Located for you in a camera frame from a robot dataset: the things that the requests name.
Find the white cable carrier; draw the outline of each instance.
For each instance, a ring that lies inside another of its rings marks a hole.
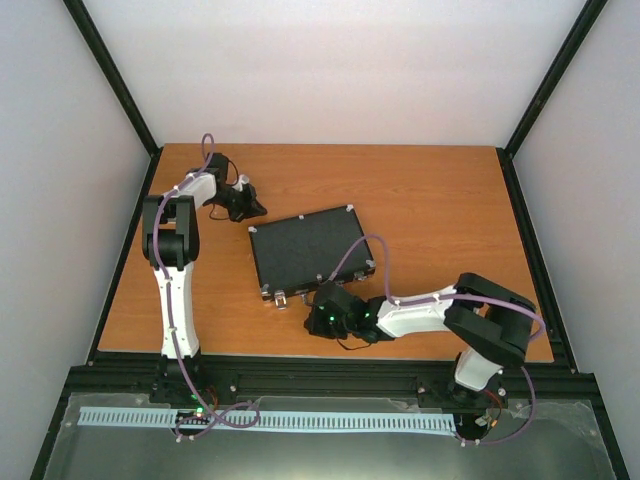
[[[80,426],[175,428],[184,410],[162,408],[81,407]],[[229,422],[248,424],[255,412],[235,411],[225,416]],[[206,417],[185,422],[180,428],[203,429]],[[343,413],[343,412],[260,412],[260,421],[247,429],[217,424],[213,430],[276,433],[420,433],[452,436],[453,415],[443,413]]]

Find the robotic arm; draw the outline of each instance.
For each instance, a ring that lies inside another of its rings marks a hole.
[[[469,348],[457,359],[457,385],[480,391],[503,367],[524,364],[533,320],[520,312],[448,298],[473,294],[517,304],[532,312],[534,305],[489,280],[464,273],[455,285],[414,297],[385,297],[364,301],[334,282],[326,282],[315,294],[305,328],[312,335],[345,339],[349,334],[368,343],[390,341],[417,332],[452,331]]]
[[[169,288],[171,288],[173,321],[182,358],[193,358],[200,349],[193,326],[191,300],[191,276],[194,262],[200,252],[196,211],[202,206],[220,205],[227,210],[229,220],[232,222],[240,222],[246,218],[267,213],[267,210],[258,202],[255,188],[249,183],[246,175],[238,175],[236,182],[231,185],[225,183],[228,166],[229,159],[226,156],[220,153],[213,154],[205,171],[167,202],[161,217],[161,224],[173,227],[159,230],[158,250],[172,279]],[[149,195],[144,199],[142,251],[154,268],[154,275],[160,289],[164,332],[162,355],[168,359],[175,359],[176,351],[168,333],[167,295],[164,292],[167,283],[163,272],[158,268],[152,244],[154,220],[162,200],[162,195]]]

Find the wooden table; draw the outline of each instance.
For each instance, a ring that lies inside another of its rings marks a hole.
[[[297,298],[277,310],[264,303],[247,227],[353,204],[365,232],[389,243],[394,295],[430,292],[462,272],[483,275],[528,298],[535,293],[511,204],[492,147],[218,145],[251,178],[266,217],[241,224],[198,211],[201,249],[193,273],[193,312],[203,353],[451,360],[465,344],[448,332],[424,333],[345,351],[313,337]],[[150,193],[169,190],[202,163],[200,145],[166,145]],[[224,210],[217,211],[226,216]],[[347,288],[380,295],[384,262],[369,242],[377,273]],[[350,346],[360,345],[351,339]],[[99,349],[158,352],[162,317],[157,284],[141,250],[140,227],[113,300]],[[551,362],[546,337],[529,361]]]

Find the white wall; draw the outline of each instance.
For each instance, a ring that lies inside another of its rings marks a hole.
[[[640,478],[640,2],[609,2],[516,156],[579,367]]]
[[[88,0],[162,142],[504,145],[584,0]]]
[[[0,15],[0,476],[84,363],[148,157],[61,1]]]

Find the black metal frame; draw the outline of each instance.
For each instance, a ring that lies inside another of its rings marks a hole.
[[[116,271],[109,288],[87,364],[72,367],[47,436],[33,470],[32,479],[44,476],[53,449],[60,422],[69,395],[74,392],[148,393],[156,376],[157,354],[107,353],[97,350],[111,303],[131,248],[140,214],[142,199],[147,195],[161,148],[155,144],[149,129],[135,105],[124,80],[109,54],[100,34],[82,0],[63,0],[89,48],[93,52],[105,77],[122,104],[133,127],[150,155],[149,168],[134,209]],[[614,471],[618,478],[628,478],[628,473],[595,377],[577,373],[577,367],[567,332],[556,303],[549,275],[542,258],[535,231],[527,211],[513,159],[540,115],[544,105],[560,81],[582,41],[595,23],[607,0],[587,0],[565,42],[542,80],[540,87],[526,109],[507,146],[497,148],[497,156],[504,175],[514,217],[518,225],[524,251],[531,271],[536,294],[543,316],[549,325],[554,362],[529,365],[539,398],[589,400]],[[301,358],[257,358],[238,356],[205,356],[204,368],[215,371],[223,383],[236,387],[235,392],[220,391],[220,400],[231,402],[237,397],[252,398],[262,395],[302,396],[384,396],[407,398],[415,396],[423,406],[430,405],[428,388],[419,394],[417,386],[428,386],[443,378],[450,378],[452,362],[425,361],[369,361]],[[519,372],[505,372],[503,384],[513,397],[526,397],[528,388]]]

